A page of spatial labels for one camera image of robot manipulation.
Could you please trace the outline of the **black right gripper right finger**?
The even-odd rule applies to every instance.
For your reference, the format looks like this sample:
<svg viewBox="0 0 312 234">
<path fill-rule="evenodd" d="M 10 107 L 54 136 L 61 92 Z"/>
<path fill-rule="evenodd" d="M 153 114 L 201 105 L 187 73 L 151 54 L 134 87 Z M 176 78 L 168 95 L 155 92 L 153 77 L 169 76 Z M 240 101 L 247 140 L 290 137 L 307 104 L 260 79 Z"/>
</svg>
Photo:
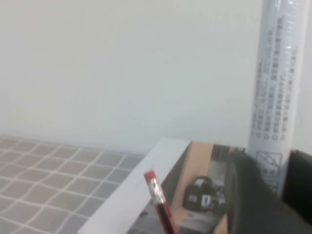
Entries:
<svg viewBox="0 0 312 234">
<path fill-rule="evenodd" d="M 312 219 L 312 156 L 291 151 L 283 200 L 306 221 Z"/>
</svg>

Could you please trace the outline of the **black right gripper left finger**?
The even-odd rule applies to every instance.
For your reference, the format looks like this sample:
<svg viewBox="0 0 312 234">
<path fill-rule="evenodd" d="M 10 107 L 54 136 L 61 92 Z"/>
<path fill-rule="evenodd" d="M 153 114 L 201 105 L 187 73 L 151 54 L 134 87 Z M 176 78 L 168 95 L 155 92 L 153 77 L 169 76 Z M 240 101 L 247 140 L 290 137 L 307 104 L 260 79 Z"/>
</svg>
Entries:
<svg viewBox="0 0 312 234">
<path fill-rule="evenodd" d="M 260 176 L 255 161 L 231 152 L 225 176 L 227 231 L 230 234 L 310 234 L 306 221 L 274 193 Z"/>
</svg>

